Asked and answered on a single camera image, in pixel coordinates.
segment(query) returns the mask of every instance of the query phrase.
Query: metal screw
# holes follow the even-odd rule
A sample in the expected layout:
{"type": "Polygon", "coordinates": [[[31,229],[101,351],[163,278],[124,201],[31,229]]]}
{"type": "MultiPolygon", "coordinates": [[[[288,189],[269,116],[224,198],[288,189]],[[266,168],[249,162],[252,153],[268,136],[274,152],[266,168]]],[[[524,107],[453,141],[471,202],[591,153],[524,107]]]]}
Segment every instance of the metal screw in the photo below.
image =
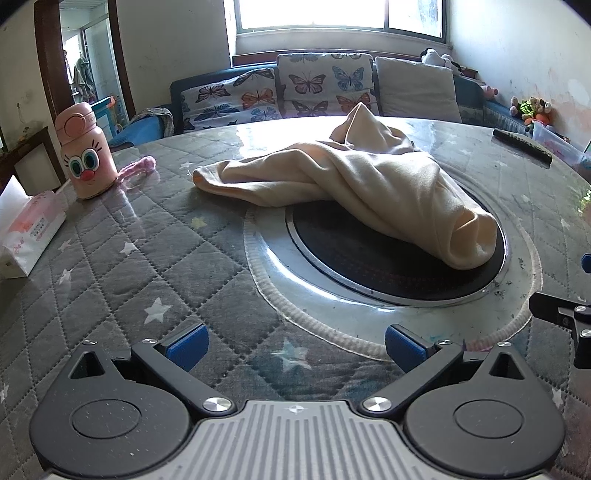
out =
{"type": "Polygon", "coordinates": [[[232,402],[223,397],[211,397],[203,402],[203,408],[209,411],[226,411],[232,406],[232,402]]]}
{"type": "Polygon", "coordinates": [[[369,397],[363,401],[363,407],[369,411],[386,411],[392,408],[392,402],[383,397],[369,397]]]}

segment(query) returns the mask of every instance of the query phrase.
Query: blanket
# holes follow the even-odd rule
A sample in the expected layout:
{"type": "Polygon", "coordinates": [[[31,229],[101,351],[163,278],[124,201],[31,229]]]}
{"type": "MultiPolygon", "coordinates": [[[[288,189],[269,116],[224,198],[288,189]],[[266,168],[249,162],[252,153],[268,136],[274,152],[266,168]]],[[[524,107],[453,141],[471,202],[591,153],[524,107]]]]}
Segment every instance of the blanket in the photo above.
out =
{"type": "Polygon", "coordinates": [[[495,250],[495,218],[432,156],[362,103],[330,141],[199,167],[193,181],[263,207],[334,199],[374,230],[412,242],[458,270],[484,264],[495,250]]]}

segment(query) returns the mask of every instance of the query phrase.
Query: red nose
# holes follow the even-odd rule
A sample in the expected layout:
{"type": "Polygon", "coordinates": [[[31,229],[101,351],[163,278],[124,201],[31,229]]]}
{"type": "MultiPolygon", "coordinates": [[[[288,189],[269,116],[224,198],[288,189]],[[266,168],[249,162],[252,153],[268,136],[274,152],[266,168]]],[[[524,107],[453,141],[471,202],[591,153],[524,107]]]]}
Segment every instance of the red nose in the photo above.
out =
{"type": "Polygon", "coordinates": [[[95,172],[92,170],[85,170],[80,175],[82,181],[91,181],[93,178],[95,178],[95,172]]]}

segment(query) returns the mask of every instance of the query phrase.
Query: stuffed toy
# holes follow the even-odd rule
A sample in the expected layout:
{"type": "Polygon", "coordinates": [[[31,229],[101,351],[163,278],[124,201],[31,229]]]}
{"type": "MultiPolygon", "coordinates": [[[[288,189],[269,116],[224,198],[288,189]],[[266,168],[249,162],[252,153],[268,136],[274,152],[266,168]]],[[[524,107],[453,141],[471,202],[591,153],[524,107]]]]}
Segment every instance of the stuffed toy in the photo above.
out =
{"type": "Polygon", "coordinates": [[[526,125],[532,121],[539,120],[544,125],[550,125],[550,112],[552,111],[552,104],[546,102],[544,99],[530,97],[529,100],[520,102],[517,97],[511,97],[511,108],[509,113],[512,116],[521,118],[526,125]]]}
{"type": "Polygon", "coordinates": [[[452,71],[454,75],[459,75],[462,72],[462,67],[459,63],[453,61],[450,55],[439,55],[436,50],[428,48],[421,52],[421,61],[425,65],[434,65],[436,67],[446,67],[452,71]]]}
{"type": "Polygon", "coordinates": [[[488,85],[482,86],[482,92],[484,93],[484,98],[486,98],[487,100],[494,100],[495,95],[499,94],[499,90],[488,85]]]}

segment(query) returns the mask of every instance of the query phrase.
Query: white cushion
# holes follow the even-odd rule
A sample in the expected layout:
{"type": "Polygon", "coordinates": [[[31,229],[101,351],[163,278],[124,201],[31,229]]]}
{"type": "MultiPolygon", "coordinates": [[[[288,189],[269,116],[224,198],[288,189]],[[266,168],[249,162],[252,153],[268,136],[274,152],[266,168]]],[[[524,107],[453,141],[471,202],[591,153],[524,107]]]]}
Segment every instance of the white cushion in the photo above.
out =
{"type": "Polygon", "coordinates": [[[285,117],[346,115],[360,102],[378,113],[367,53],[291,53],[277,66],[285,117]]]}
{"type": "Polygon", "coordinates": [[[462,123],[450,69],[385,57],[375,63],[385,116],[462,123]]]}
{"type": "Polygon", "coordinates": [[[181,101],[184,132],[281,118],[272,68],[185,90],[181,101]]]}

